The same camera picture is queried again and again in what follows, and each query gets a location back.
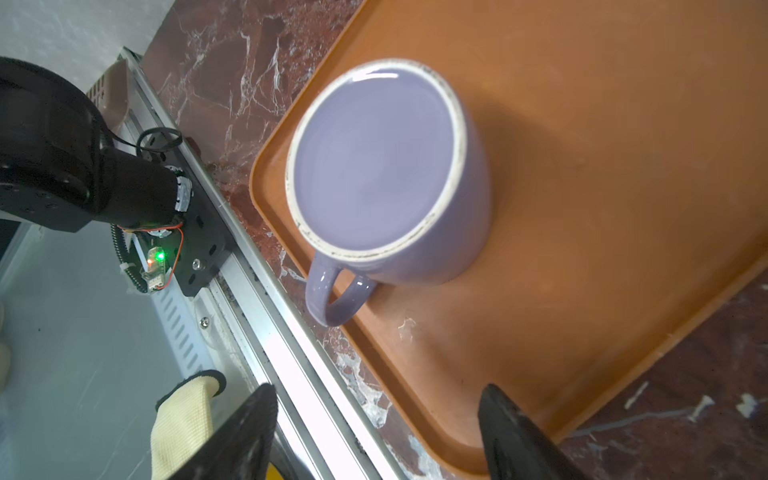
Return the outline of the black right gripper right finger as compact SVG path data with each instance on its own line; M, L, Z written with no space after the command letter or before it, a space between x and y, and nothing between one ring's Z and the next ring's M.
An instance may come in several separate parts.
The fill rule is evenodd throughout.
M478 421L492 479L584 479L586 475L496 385L481 394Z

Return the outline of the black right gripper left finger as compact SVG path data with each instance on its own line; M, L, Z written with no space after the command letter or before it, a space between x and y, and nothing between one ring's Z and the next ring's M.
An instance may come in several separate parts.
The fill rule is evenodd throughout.
M277 479L271 460L278 401L271 384L259 386L173 479Z

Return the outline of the purple mug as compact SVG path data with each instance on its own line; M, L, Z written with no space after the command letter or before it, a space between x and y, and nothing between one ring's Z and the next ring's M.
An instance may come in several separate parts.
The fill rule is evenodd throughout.
M359 65L316 97L289 146L285 192L314 250L306 305L326 327L351 320L380 284L457 277L491 227L475 124L450 84L414 60Z

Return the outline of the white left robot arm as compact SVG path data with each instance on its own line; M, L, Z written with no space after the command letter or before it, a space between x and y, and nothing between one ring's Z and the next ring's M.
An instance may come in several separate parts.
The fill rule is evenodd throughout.
M9 215L64 232L90 222L138 231L178 228L192 182L162 158L183 141L165 127L124 140L63 77L1 60L1 209Z

